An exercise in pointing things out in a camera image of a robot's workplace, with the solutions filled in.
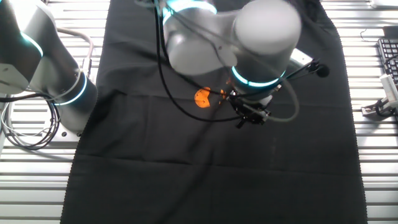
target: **white connector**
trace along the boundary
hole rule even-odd
[[[398,90],[390,75],[383,75],[380,77],[388,102],[391,107],[398,107]]]

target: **orange object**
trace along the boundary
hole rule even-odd
[[[200,108],[210,107],[210,102],[209,102],[210,92],[206,91],[206,90],[210,90],[210,88],[205,87],[205,89],[201,89],[201,90],[197,91],[197,93],[195,94],[195,103]]]

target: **microphone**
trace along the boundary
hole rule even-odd
[[[325,78],[329,75],[330,69],[326,65],[319,65],[317,75],[321,78]]]

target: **black fabric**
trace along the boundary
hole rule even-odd
[[[215,4],[227,11],[247,2]],[[298,48],[321,58],[331,74],[292,81],[301,105],[293,122],[236,129],[235,122],[202,123],[174,107],[156,65],[153,13],[112,0],[98,103],[76,151],[61,223],[366,223],[340,40],[319,2],[312,9],[290,2],[303,21]],[[166,65],[164,73],[189,112],[236,116],[217,96],[199,108],[197,89]],[[214,90],[226,80],[222,71],[196,79]],[[273,115],[290,116],[286,91],[274,96]]]

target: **blue led ring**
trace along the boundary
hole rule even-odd
[[[212,12],[213,14],[217,14],[217,9],[214,5],[203,2],[203,1],[195,1],[195,0],[175,0],[175,1],[168,1],[167,4],[175,11],[180,12],[186,9],[204,9]],[[172,17],[173,12],[167,7],[163,8],[163,25],[166,23],[170,17]]]
[[[282,77],[285,75],[285,72],[286,72],[286,71],[283,72],[283,74],[280,76],[280,78],[282,78]],[[252,86],[252,87],[267,87],[267,86],[271,86],[271,85],[273,85],[273,84],[276,84],[276,83],[280,80],[280,78],[276,78],[275,80],[270,81],[270,82],[256,83],[256,82],[250,82],[249,80],[243,78],[243,77],[238,73],[238,71],[236,70],[235,67],[232,67],[232,73],[234,74],[234,76],[235,76],[239,81],[241,81],[241,83],[246,84],[246,85],[249,85],[249,86]]]
[[[55,106],[62,106],[62,105],[68,105],[70,103],[73,103],[74,101],[76,101],[77,99],[79,99],[79,97],[83,94],[83,92],[86,90],[86,86],[87,86],[87,77],[86,75],[84,75],[85,78],[85,83],[83,84],[83,88],[81,89],[81,91],[79,92],[79,94],[77,94],[77,96],[75,96],[73,99],[71,99],[68,102],[64,102],[64,103],[54,103]]]

